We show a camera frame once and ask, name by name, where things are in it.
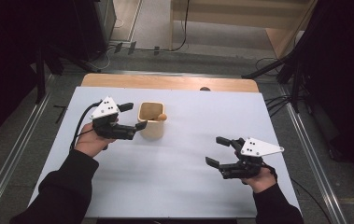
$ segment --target person's arm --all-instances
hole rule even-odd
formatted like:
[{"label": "person's arm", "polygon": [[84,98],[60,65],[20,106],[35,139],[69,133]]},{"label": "person's arm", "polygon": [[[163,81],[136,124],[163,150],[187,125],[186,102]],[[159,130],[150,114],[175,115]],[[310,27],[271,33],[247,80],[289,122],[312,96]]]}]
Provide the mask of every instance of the person's arm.
[{"label": "person's arm", "polygon": [[269,169],[261,168],[257,176],[242,181],[252,187],[258,211],[256,223],[304,223],[299,209],[288,203]]},{"label": "person's arm", "polygon": [[[81,132],[91,129],[86,124]],[[92,157],[113,141],[95,132],[81,135],[60,169],[40,183],[35,200],[10,223],[80,223],[92,198],[92,177],[98,168]]]}]

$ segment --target human hand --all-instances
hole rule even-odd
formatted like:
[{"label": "human hand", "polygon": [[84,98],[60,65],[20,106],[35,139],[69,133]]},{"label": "human hand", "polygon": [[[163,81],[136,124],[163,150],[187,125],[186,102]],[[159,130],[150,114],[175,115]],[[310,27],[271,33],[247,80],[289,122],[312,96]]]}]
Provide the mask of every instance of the human hand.
[{"label": "human hand", "polygon": [[92,158],[100,153],[104,147],[116,141],[115,139],[98,136],[92,129],[92,123],[85,124],[80,133],[81,135],[78,137],[75,150],[81,151]]},{"label": "human hand", "polygon": [[244,183],[250,185],[255,193],[260,193],[276,183],[276,178],[268,168],[262,167],[259,174],[252,178],[242,178]]}]

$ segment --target white tabletop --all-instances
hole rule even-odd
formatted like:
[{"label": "white tabletop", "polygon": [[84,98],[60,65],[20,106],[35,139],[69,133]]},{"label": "white tabletop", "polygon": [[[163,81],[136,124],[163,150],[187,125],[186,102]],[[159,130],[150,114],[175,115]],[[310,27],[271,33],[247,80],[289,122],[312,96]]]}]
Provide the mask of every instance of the white tabletop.
[{"label": "white tabletop", "polygon": [[[168,119],[161,139],[150,141],[137,133],[134,140],[116,141],[95,158],[100,167],[92,180],[86,217],[256,216],[250,187],[237,179],[222,179],[218,170],[206,165],[205,156],[220,163],[237,162],[231,147],[216,144],[217,136],[254,137],[277,145],[260,93],[78,87],[38,183],[63,163],[83,111],[106,96],[119,105],[135,104],[133,110],[120,113],[120,124],[135,125],[143,102],[162,102]],[[83,123],[90,121],[91,112]],[[299,208],[282,154],[263,159],[276,168],[286,198]],[[37,186],[31,201],[36,195]]]}]

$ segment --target black jacket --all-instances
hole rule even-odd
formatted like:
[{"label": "black jacket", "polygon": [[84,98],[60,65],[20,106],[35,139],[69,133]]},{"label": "black jacket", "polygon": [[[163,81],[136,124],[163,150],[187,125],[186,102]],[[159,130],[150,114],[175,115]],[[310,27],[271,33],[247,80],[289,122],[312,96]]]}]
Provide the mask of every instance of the black jacket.
[{"label": "black jacket", "polygon": [[[71,150],[58,171],[49,173],[39,185],[39,194],[11,224],[80,223],[92,198],[92,177],[98,162]],[[278,184],[253,194],[257,223],[303,223],[296,207],[288,203]]]}]

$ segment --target tan cup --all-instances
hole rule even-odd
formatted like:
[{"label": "tan cup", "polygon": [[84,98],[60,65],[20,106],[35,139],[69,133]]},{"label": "tan cup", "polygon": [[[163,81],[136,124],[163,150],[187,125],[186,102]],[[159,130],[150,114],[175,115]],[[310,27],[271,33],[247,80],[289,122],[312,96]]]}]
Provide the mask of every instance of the tan cup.
[{"label": "tan cup", "polygon": [[141,104],[138,110],[138,121],[148,121],[147,127],[140,131],[143,137],[158,139],[163,136],[164,121],[155,120],[161,114],[165,114],[164,104],[156,102],[145,102]]}]

